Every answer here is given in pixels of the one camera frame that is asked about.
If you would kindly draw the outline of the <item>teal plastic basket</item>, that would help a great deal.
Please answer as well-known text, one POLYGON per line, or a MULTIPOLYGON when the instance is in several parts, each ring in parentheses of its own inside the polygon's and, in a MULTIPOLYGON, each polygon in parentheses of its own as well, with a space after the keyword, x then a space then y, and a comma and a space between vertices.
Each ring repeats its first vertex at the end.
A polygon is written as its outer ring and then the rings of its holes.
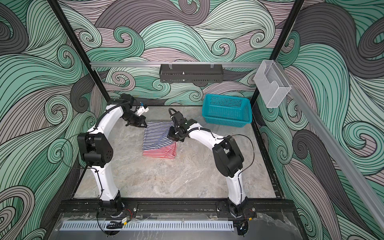
POLYGON ((251 103, 246 98, 208 94, 202 116, 209 124, 242 128, 252 122, 251 103))

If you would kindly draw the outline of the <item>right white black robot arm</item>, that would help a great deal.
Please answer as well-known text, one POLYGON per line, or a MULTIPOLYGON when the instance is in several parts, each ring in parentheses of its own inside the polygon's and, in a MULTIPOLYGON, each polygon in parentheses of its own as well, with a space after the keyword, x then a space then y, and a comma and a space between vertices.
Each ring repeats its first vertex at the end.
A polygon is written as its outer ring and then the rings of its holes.
POLYGON ((219 136, 196 120, 186 119, 173 108, 169 108, 169 114, 173 126, 170 127, 168 138, 183 142, 188 137, 212 150, 216 168, 226 177, 229 201, 235 206, 241 205, 246 199, 241 176, 244 156, 235 139, 232 136, 219 136))

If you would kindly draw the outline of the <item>navy white striped tank top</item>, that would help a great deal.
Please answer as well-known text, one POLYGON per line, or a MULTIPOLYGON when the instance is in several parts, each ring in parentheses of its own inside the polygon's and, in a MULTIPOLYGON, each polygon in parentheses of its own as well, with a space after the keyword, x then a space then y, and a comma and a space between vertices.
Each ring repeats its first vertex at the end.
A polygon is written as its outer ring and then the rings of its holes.
POLYGON ((147 127, 144 129, 142 150, 154 150, 171 145, 173 141, 168 138, 168 134, 173 126, 173 122, 147 123, 147 127))

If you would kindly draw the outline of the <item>red white striped tank top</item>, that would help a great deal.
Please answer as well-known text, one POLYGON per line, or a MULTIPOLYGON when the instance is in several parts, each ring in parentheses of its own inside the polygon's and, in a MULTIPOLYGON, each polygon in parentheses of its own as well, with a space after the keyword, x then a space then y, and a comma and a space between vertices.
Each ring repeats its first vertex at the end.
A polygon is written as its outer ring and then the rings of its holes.
POLYGON ((157 149, 144 150, 143 156, 162 158, 162 159, 174 159, 177 155, 177 143, 173 142, 170 145, 160 147, 157 149))

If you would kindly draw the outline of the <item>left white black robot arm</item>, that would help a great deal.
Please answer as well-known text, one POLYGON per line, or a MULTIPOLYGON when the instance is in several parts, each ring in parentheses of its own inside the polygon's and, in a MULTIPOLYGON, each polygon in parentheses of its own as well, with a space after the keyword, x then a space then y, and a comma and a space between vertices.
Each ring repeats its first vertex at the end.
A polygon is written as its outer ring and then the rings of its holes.
POLYGON ((137 103, 133 96, 122 94, 118 99, 110 99, 95 125, 77 136, 81 159, 93 170, 99 188, 98 202, 104 209, 124 209, 110 167, 114 150, 109 142, 109 135, 119 119, 126 121, 127 126, 145 128, 147 124, 144 113, 148 111, 146 104, 137 103))

